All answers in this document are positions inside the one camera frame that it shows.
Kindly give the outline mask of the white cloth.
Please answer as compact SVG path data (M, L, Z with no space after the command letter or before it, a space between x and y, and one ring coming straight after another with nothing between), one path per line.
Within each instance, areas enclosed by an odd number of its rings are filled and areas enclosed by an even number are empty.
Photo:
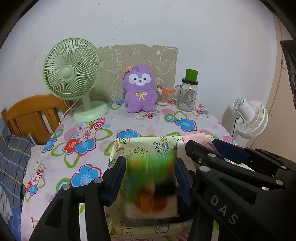
M182 139L179 139L177 141L177 157L181 158L184 163L188 159L188 156L185 151L185 143Z

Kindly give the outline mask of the white standing fan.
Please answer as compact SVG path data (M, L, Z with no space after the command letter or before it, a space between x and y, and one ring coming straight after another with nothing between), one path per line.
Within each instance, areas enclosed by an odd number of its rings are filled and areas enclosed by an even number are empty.
M239 97L233 102L233 108L242 120L236 128L240 137L252 139L263 133L267 127L268 113L261 101Z

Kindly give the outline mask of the grey plaid pillow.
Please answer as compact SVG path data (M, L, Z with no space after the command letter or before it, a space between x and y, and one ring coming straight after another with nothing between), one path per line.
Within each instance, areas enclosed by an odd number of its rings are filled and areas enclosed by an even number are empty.
M22 209L26 189L23 179L34 146L28 137L19 137L5 127L1 132L1 188L10 204Z

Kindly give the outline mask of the floral tablecloth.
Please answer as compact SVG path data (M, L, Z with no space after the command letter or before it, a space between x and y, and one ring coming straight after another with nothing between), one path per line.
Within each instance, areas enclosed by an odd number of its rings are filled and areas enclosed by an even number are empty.
M191 112L178 110L173 100L156 106L151 113L128 113L121 102L112 102L109 107L104 117L89 123L78 123L68 116L46 144L32 147L23 179L26 192L21 215L22 240L30 238L63 185L79 187L103 175L109 161L104 151L116 138L205 133L235 143L222 124L199 103Z

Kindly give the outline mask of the green printed packet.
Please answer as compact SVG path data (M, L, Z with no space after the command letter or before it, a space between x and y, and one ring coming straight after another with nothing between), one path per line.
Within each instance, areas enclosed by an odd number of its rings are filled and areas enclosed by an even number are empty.
M178 216L174 155L128 155L124 185L125 217L149 220Z

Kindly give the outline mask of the yellow cartoon storage box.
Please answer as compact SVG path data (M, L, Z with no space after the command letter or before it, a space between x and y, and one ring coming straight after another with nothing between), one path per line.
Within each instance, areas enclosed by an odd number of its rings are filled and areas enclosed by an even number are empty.
M205 134L211 142L213 137ZM165 137L140 137L140 138L116 138L104 151L109 157L108 167L112 168L119 156L127 159L128 155L162 155L165 152L177 157L177 141L183 139L176 133ZM189 159L185 161L185 166L189 170L195 170L196 165ZM129 219L124 214L124 183L119 189L117 199L111 207L105 208L107 225L110 236L114 240L182 240L189 235L192 220L186 218L185 221L169 221L167 225L150 224L149 220Z

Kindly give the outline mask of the pink printed packet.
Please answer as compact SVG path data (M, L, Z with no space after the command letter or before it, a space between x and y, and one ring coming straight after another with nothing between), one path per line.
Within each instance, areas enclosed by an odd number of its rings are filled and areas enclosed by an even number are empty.
M189 141L195 141L209 149L215 150L211 140L205 135L205 133L195 133L190 135L182 136L184 143L186 144Z

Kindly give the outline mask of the green patterned cardboard sheet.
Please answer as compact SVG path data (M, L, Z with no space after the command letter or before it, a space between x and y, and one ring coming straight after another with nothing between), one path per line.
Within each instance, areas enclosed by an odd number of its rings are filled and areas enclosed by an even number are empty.
M175 85L178 48L162 45L115 45L98 48L101 58L99 80L90 92L91 100L118 101L125 98L124 69L146 64L156 85L172 90Z

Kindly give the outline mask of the glass jar green lid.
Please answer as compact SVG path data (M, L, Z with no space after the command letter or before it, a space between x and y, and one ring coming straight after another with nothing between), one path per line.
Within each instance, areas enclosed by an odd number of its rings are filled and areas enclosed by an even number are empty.
M192 111L196 102L198 92L198 71L186 69L185 77L181 85L176 85L173 98L176 101L177 108L182 111Z

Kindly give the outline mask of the beige door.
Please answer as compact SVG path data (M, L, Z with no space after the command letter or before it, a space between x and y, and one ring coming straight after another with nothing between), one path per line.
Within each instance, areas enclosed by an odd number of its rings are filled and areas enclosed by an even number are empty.
M261 135L248 141L250 148L259 148L295 161L295 107L290 80L280 41L291 40L283 23L273 15L276 31L276 66L267 100L268 124Z

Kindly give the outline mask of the purple plush toy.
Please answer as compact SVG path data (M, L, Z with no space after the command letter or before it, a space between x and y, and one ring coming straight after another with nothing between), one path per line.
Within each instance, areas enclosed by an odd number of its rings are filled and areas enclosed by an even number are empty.
M140 64L126 72L122 85L125 89L125 104L128 113L155 111L158 94L155 88L155 78L148 65Z

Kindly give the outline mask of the wooden bed headboard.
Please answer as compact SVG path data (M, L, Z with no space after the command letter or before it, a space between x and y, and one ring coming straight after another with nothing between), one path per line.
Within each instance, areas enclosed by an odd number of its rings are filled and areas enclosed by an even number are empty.
M62 113L72 105L71 100L62 100L52 94L35 95L15 103L1 112L5 125L17 136L31 135L38 144L46 144L60 121Z

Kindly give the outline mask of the green desk fan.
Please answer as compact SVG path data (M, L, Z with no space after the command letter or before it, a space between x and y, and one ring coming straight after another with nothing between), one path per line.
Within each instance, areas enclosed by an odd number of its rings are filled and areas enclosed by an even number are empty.
M97 85L101 59L97 48L87 40L68 38L56 44L43 64L43 80L47 89L62 100L82 100L74 111L74 121L87 123L105 116L109 106L101 100L90 100Z

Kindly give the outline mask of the toothpick jar orange lid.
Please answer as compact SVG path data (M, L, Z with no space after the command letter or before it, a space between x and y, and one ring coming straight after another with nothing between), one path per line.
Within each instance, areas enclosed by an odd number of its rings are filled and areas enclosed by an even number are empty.
M165 106L168 103L168 99L170 95L174 93L173 90L161 87L159 85L156 86L156 91L158 94L158 99L156 101L157 105Z

